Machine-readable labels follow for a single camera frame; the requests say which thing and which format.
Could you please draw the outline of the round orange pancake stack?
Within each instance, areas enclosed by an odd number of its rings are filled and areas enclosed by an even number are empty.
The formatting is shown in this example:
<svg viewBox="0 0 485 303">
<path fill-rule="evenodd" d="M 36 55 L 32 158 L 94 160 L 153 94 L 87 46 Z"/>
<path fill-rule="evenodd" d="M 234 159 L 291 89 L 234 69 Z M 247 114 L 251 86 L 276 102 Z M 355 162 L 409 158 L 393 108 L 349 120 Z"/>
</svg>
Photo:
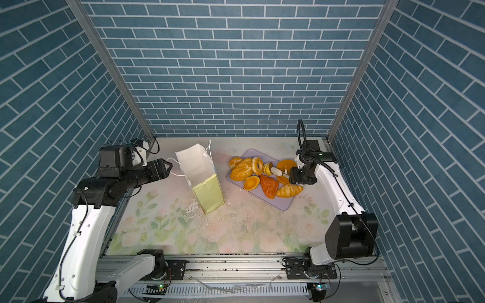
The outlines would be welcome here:
<svg viewBox="0 0 485 303">
<path fill-rule="evenodd" d="M 280 161 L 277 164 L 276 168 L 281 170 L 284 174 L 289 175 L 290 169 L 293 168 L 293 167 L 296 167 L 296 166 L 297 166 L 297 164 L 295 163 L 294 160 L 285 159 L 285 160 Z M 283 185 L 289 184 L 289 178 L 287 178 L 287 177 L 277 176 L 277 180 L 279 181 L 279 183 L 281 183 Z"/>
</svg>

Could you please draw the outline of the white green paper bag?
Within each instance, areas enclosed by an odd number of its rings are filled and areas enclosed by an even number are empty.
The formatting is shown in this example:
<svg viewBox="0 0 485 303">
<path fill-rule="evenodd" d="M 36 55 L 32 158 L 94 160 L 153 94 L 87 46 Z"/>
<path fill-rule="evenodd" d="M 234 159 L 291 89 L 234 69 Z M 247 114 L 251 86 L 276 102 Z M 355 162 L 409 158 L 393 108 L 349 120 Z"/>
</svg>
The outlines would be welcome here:
<svg viewBox="0 0 485 303">
<path fill-rule="evenodd" d="M 176 152 L 176 159 L 169 158 L 179 164 L 182 171 L 182 174 L 171 174 L 185 177 L 204 214 L 209 214 L 224 204 L 221 184 L 212 159 L 211 143 L 211 139 L 208 140 L 207 147 L 197 143 Z"/>
</svg>

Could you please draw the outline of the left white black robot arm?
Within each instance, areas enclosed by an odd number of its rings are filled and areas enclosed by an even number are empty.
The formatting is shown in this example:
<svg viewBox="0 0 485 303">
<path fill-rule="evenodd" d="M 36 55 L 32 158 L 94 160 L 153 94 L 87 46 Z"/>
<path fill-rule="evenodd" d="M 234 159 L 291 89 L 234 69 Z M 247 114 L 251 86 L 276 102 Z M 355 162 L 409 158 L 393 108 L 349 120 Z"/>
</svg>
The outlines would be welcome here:
<svg viewBox="0 0 485 303">
<path fill-rule="evenodd" d="M 108 224 L 126 193 L 169 177 L 173 165 L 157 159 L 103 160 L 99 175 L 78 183 L 73 194 L 71 227 L 59 265 L 39 302 L 116 302 L 143 277 L 165 279 L 168 265 L 161 250 L 143 250 L 101 281 L 95 279 Z"/>
</svg>

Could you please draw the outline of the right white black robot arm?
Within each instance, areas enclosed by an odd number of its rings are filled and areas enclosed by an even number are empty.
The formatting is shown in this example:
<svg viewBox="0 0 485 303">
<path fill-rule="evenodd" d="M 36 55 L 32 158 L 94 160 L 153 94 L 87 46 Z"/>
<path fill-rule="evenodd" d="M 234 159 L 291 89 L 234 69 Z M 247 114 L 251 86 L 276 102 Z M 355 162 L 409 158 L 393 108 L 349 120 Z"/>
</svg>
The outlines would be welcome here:
<svg viewBox="0 0 485 303">
<path fill-rule="evenodd" d="M 317 246 L 304 253 L 304 266 L 329 265 L 340 260 L 351 263 L 357 258 L 371 256 L 375 250 L 378 219 L 368 213 L 353 197 L 341 176 L 337 159 L 332 152 L 298 150 L 296 167 L 271 168 L 277 176 L 291 184 L 310 187 L 323 186 L 323 199 L 332 204 L 335 217 Z"/>
</svg>

